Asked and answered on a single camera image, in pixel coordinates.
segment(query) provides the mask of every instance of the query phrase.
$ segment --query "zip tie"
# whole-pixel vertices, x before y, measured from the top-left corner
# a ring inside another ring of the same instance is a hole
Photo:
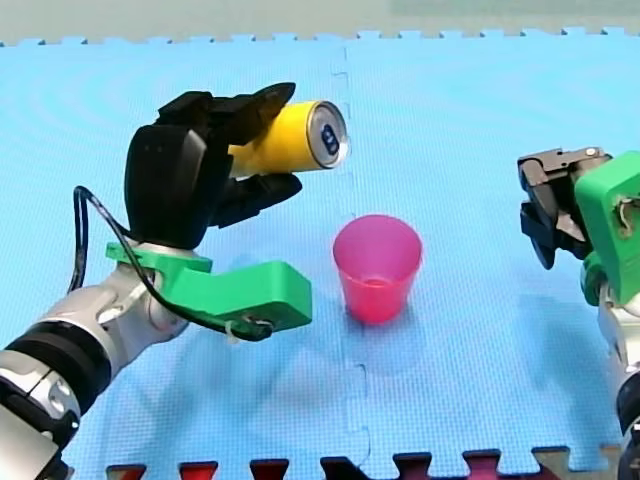
[[[224,323],[224,331],[227,334],[227,341],[229,342],[229,345],[237,345],[240,343],[240,339],[233,334],[233,330],[231,329],[232,325],[233,320],[227,320]]]

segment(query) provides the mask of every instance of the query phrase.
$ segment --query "blue foam mat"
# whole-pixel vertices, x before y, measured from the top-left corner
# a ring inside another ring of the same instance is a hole
[[[313,325],[239,346],[191,327],[152,348],[85,417],[66,454],[77,478],[143,463],[145,478],[165,479],[214,460],[216,479],[236,480],[268,458],[290,461],[287,478],[321,478],[324,456],[390,478],[394,454],[417,452],[433,455],[432,476],[455,476],[468,472],[463,452],[484,449],[516,474],[537,471],[530,450],[547,446],[571,448],[574,468],[599,467],[600,444],[619,440],[606,345],[579,263],[561,256],[545,272],[519,233],[515,160],[635,148],[640,38],[536,33],[0,49],[0,220],[16,228],[0,248],[5,343],[65,291],[73,186],[124,220],[128,141],[168,99],[293,80],[296,100],[348,113],[353,154],[340,170],[302,175],[300,196],[199,249],[217,271],[289,261],[314,282]],[[344,317],[330,257],[339,228],[369,212],[407,220],[426,246],[411,308],[379,330]],[[109,232],[92,219],[87,283],[112,267]]]

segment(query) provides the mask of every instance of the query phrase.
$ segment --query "pink cup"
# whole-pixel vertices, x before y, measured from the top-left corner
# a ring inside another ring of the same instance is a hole
[[[406,223],[387,215],[367,215],[336,237],[333,257],[349,312],[362,323],[393,319],[407,297],[422,259],[422,242]]]

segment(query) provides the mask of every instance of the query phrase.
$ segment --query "gray wall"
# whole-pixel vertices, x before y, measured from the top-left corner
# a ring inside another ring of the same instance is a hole
[[[563,26],[590,31],[623,26],[638,33],[640,0],[0,0],[0,41],[5,44],[25,37],[55,42],[66,35],[135,41],[295,32],[307,38],[367,29],[475,34],[482,28],[515,32],[522,27],[557,32]]]

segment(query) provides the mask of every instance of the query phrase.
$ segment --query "can top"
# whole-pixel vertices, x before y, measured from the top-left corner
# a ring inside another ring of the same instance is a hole
[[[347,156],[347,125],[333,103],[316,103],[307,119],[307,136],[313,158],[321,168],[335,168]]]

